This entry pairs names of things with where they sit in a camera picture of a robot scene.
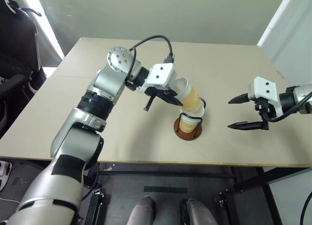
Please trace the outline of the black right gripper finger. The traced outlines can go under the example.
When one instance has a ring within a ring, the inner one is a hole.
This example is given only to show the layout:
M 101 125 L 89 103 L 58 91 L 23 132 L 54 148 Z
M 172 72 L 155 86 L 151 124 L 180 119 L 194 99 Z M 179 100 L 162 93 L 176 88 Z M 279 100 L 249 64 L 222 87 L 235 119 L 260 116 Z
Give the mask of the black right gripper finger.
M 232 98 L 230 101 L 228 101 L 228 104 L 241 104 L 241 103 L 246 103 L 249 101 L 250 99 L 248 97 L 248 94 L 244 93 L 244 94 L 241 94 L 239 96 Z
M 257 129 L 264 129 L 265 123 L 264 122 L 237 122 L 228 125 L 228 128 L 236 129 L 236 130 L 257 130 Z

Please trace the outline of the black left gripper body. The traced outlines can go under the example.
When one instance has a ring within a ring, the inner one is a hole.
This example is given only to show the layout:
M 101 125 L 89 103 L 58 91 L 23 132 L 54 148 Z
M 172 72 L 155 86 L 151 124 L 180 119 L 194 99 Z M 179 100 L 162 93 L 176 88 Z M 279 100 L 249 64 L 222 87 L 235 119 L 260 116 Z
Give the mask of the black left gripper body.
M 145 92 L 144 92 L 147 96 L 150 96 L 150 99 L 147 103 L 147 105 L 144 107 L 145 111 L 149 111 L 150 106 L 152 105 L 152 102 L 154 100 L 155 97 L 158 97 L 158 94 L 160 93 L 165 93 L 165 94 L 170 94 L 172 96 L 176 96 L 177 93 L 172 90 L 172 89 L 167 89 L 167 90 L 162 90 L 162 89 L 156 89 L 155 87 L 148 87 Z

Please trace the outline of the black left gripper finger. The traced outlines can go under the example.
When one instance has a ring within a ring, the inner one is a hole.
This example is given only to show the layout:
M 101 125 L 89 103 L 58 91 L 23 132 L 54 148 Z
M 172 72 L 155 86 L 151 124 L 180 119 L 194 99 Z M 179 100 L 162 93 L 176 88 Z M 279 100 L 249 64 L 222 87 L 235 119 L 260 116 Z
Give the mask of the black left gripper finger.
M 176 105 L 176 106 L 183 106 L 183 104 L 177 98 L 175 98 L 174 96 L 170 94 L 168 95 L 165 93 L 160 93 L 158 94 L 158 97 L 162 99 L 163 101 L 165 101 L 166 103 Z

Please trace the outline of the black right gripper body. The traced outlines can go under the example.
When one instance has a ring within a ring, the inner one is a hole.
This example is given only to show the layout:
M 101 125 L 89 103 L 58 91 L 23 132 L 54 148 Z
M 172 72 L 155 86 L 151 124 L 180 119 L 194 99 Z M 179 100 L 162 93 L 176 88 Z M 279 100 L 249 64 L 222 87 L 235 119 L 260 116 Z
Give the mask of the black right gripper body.
M 268 119 L 276 117 L 276 111 L 272 104 L 265 98 L 255 99 L 255 110 L 258 111 L 262 121 L 255 122 L 255 129 L 269 130 Z

